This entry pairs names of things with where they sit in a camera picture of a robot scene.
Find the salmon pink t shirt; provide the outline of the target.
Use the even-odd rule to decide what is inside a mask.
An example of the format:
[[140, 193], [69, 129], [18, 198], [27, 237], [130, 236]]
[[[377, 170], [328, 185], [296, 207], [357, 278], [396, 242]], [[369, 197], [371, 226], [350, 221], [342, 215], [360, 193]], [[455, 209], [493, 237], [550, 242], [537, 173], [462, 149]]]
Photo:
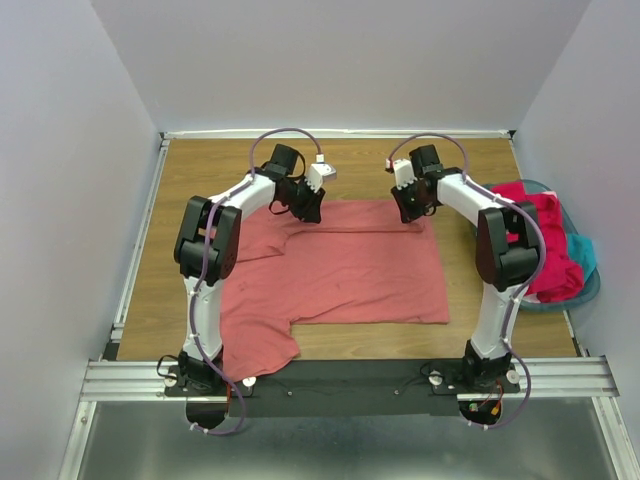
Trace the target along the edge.
[[385, 200], [330, 201], [318, 224], [267, 208], [242, 222], [221, 307], [223, 370], [274, 373], [300, 352], [294, 324], [446, 324], [432, 221], [404, 224]]

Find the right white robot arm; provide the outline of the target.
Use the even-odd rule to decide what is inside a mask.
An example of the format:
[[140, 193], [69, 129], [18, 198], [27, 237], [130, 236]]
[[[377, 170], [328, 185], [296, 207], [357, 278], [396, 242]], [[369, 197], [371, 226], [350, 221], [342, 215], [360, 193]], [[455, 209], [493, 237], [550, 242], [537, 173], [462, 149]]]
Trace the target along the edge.
[[444, 167], [433, 145], [414, 149], [407, 159], [388, 158], [385, 170], [394, 176], [391, 193], [403, 223], [447, 206], [475, 227], [475, 266], [483, 294], [458, 377], [467, 389], [483, 391], [511, 369], [520, 304], [546, 261], [536, 207], [489, 191], [463, 169]]

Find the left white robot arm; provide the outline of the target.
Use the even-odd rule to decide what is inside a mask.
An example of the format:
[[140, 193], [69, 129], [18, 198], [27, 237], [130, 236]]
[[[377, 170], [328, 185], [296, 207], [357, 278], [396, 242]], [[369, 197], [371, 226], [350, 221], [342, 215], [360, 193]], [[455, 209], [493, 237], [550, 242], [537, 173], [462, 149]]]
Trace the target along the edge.
[[251, 165], [244, 178], [223, 193], [193, 196], [186, 205], [174, 247], [187, 294], [187, 334], [177, 356], [177, 381], [209, 395], [229, 381], [219, 359], [222, 293], [239, 257], [242, 222], [263, 207], [278, 202], [294, 218], [321, 222], [324, 184], [336, 169], [322, 152], [296, 176], [299, 151], [278, 144], [269, 161]]

